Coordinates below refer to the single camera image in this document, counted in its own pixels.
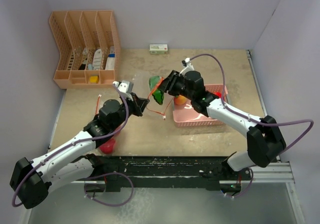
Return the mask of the watermelon slice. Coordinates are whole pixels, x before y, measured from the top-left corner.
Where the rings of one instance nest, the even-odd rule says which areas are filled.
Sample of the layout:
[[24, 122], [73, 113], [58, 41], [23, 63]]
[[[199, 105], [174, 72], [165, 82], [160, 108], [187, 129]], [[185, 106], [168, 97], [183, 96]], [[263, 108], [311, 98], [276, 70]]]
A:
[[159, 105], [162, 105], [164, 102], [164, 92], [159, 89], [159, 86], [163, 80], [163, 77], [151, 76], [148, 81], [150, 89], [149, 96], [152, 96], [155, 102]]

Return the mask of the peach with green leaf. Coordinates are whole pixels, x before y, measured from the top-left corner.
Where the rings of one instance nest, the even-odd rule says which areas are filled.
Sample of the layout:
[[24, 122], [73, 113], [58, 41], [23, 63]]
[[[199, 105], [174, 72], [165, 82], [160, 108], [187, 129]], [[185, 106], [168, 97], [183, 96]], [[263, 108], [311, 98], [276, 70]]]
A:
[[182, 95], [175, 96], [173, 99], [175, 105], [184, 105], [187, 102], [187, 100], [188, 99]]

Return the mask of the large red apple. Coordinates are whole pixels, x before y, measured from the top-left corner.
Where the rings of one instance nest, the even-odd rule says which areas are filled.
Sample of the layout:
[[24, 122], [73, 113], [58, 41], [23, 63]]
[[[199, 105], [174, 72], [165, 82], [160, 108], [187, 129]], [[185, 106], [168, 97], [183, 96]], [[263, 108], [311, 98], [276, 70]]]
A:
[[214, 94], [215, 94], [215, 95], [217, 95], [219, 98], [221, 98], [221, 97], [222, 97], [221, 92], [214, 92]]

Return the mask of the clear zip bag orange zipper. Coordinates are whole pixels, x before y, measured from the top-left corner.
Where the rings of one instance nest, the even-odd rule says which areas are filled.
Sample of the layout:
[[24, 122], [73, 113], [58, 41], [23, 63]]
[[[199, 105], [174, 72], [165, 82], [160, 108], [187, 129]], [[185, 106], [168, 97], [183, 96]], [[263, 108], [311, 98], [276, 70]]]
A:
[[[98, 114], [98, 111], [101, 107], [100, 105], [100, 99], [101, 99], [101, 94], [98, 95], [97, 97], [97, 103], [96, 103], [96, 114]], [[101, 145], [99, 147], [99, 150], [103, 153], [103, 154], [106, 154], [106, 155], [110, 155], [114, 152], [115, 150], [115, 146], [116, 146], [116, 138], [117, 135], [115, 135], [114, 137], [112, 137], [110, 140], [108, 140], [106, 143], [104, 143], [103, 145]]]

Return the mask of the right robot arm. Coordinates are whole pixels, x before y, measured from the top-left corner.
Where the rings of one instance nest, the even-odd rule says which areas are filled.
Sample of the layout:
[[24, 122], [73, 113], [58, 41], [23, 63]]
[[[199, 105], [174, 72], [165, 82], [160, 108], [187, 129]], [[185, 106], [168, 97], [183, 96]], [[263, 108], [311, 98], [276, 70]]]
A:
[[251, 166], [268, 166], [287, 146], [273, 117], [260, 118], [225, 103], [222, 97], [206, 90], [197, 71], [184, 75], [172, 71], [158, 88], [171, 96], [186, 97], [197, 113], [225, 123], [247, 139], [247, 150], [225, 161], [222, 172], [227, 179], [235, 179], [240, 170]]

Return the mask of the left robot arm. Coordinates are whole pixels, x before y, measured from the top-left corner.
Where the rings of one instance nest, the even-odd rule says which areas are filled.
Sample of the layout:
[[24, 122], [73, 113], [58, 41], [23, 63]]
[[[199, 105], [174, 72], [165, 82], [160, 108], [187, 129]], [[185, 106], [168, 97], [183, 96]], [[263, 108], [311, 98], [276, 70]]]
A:
[[103, 174], [98, 157], [88, 152], [99, 148], [118, 134], [130, 116], [141, 117], [149, 99], [135, 93], [120, 93], [121, 102], [105, 101], [93, 120], [65, 144], [33, 160], [25, 157], [16, 162], [10, 186], [14, 191], [12, 206], [31, 209], [56, 189], [79, 179], [97, 180], [118, 171]]

